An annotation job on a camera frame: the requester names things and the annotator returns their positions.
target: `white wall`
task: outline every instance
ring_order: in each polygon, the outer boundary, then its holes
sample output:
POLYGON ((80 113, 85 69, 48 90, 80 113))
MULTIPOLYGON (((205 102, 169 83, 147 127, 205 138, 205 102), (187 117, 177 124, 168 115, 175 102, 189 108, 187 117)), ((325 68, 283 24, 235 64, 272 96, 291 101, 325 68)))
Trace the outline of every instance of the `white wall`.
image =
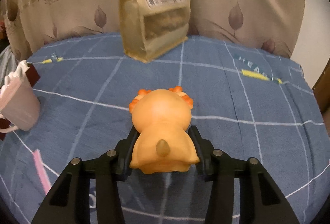
POLYGON ((330 58, 330 2, 306 0, 303 21, 291 59, 299 63, 312 88, 330 58))

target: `toy tail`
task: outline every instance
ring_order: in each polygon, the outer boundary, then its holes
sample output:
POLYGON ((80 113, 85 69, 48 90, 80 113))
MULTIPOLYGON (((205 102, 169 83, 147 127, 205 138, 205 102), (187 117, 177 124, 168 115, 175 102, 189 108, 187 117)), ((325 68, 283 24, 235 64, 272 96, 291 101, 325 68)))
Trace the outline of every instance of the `toy tail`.
POLYGON ((161 139, 156 144, 156 153, 159 157, 165 157, 170 153, 171 149, 166 140, 161 139))

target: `toy body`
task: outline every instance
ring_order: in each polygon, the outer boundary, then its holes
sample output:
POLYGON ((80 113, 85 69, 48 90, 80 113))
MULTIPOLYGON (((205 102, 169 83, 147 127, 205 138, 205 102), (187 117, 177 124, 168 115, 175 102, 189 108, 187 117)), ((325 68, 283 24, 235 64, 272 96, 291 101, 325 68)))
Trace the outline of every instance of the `toy body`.
POLYGON ((185 172, 199 162, 185 130, 191 121, 193 100, 182 88, 138 92, 129 105, 133 125, 140 133, 132 154, 131 168, 145 174, 185 172))

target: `mug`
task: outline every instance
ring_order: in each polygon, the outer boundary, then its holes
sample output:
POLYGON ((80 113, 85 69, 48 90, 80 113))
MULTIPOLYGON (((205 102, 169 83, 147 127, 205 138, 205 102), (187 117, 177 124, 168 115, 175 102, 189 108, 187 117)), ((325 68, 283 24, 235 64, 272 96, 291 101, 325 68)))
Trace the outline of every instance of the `mug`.
POLYGON ((8 133, 17 129, 29 130, 38 120, 40 102, 33 93, 29 80, 18 67, 17 76, 7 77, 10 80, 0 97, 0 118, 9 120, 14 126, 0 129, 8 133))

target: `bed sheet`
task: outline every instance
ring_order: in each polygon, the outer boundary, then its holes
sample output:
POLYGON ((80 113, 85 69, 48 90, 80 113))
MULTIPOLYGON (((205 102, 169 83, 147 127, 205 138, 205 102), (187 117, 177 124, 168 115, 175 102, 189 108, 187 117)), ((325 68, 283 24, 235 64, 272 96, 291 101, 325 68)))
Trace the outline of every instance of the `bed sheet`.
MULTIPOLYGON (((310 223, 330 192, 329 138, 300 65, 289 59, 192 36, 144 64, 126 57, 120 35, 112 33, 56 42, 28 61, 41 75, 34 86, 40 118, 32 130, 9 133, 0 142, 0 195, 21 224, 32 221, 73 157, 97 158, 126 138, 132 127, 128 104, 141 88, 182 86, 194 100, 191 124, 231 157, 258 158, 300 223, 310 223), (42 64, 53 53, 63 60, 42 64)), ((135 170, 118 188, 127 224, 197 224, 204 220, 211 183, 192 166, 186 173, 135 170)), ((90 214, 96 224, 94 181, 90 214)))

